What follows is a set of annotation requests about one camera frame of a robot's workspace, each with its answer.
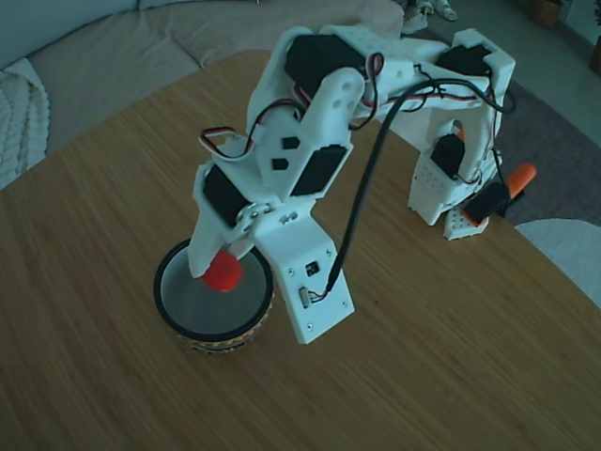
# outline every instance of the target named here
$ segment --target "robotic arm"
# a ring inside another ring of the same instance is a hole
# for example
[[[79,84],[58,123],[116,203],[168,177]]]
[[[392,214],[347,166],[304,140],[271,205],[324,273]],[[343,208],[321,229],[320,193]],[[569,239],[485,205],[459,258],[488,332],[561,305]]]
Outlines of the robotic arm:
[[[490,104],[502,105],[514,67],[474,30],[457,34],[452,48],[351,26],[288,31],[251,98],[248,138],[228,128],[200,138],[214,156],[193,188],[201,213],[189,249],[192,275],[203,276],[224,248],[240,259],[256,246],[297,338],[310,343],[354,310],[344,255],[337,258],[311,216],[353,149],[351,131],[402,107],[392,128],[421,151],[409,207],[433,225],[496,174],[489,156],[501,115]],[[210,137],[221,134],[230,137],[214,146]],[[470,227],[459,236],[485,224]],[[447,228],[455,238],[456,227]]]

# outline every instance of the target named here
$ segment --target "bamboo tabletop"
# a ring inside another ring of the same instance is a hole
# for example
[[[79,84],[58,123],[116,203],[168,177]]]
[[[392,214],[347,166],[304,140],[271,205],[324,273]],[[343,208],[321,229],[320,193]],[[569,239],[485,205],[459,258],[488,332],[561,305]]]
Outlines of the bamboo tabletop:
[[[601,314],[514,228],[446,241],[407,208],[389,136],[346,265],[356,313],[211,356],[158,315],[159,262],[198,214],[197,134],[246,107],[268,55],[168,86],[0,193],[0,441],[21,450],[596,450]],[[316,218],[340,242],[378,124]]]

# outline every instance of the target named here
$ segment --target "connector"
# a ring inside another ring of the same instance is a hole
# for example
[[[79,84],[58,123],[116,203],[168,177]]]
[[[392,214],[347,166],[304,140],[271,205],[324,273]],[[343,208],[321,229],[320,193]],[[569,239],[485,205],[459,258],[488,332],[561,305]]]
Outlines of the connector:
[[[314,292],[309,291],[309,289],[303,287],[299,290],[300,301],[302,302],[302,306],[304,308],[309,308],[312,304],[318,303],[319,301],[323,301],[324,297],[319,297]]]

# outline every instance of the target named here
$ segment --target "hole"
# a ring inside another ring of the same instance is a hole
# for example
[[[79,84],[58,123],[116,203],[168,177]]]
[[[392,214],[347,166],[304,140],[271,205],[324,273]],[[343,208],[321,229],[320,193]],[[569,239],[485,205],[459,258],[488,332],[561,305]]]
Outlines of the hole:
[[[292,148],[299,148],[301,141],[296,136],[290,136],[289,138],[282,138],[282,148],[284,150],[290,150]]]
[[[319,272],[319,265],[316,261],[312,261],[311,263],[306,265],[304,269],[307,271],[307,275],[311,277],[312,275],[316,275]]]
[[[286,158],[275,158],[271,160],[271,169],[274,171],[285,171],[288,168],[288,160]]]

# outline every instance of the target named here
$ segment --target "beige couch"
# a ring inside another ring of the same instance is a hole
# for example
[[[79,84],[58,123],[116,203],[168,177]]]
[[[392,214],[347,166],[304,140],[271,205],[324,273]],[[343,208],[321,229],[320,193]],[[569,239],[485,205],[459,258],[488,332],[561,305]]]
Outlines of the beige couch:
[[[29,17],[24,40],[13,39],[16,47],[0,44],[0,68],[29,54],[51,100],[49,153],[207,64],[247,49],[270,49],[291,26],[317,29],[328,23],[365,23],[393,33],[403,19],[402,9],[392,0],[261,0],[260,5],[196,1],[144,10],[137,8],[137,0],[6,3],[12,6],[0,6],[0,42],[6,42],[3,38],[11,27],[14,33],[24,33],[23,23],[18,23],[24,14],[17,15],[19,4]],[[32,3],[39,8],[32,8]],[[44,12],[49,5],[52,14]],[[53,16],[60,13],[69,17],[57,22]],[[53,43],[34,52],[48,42]]]

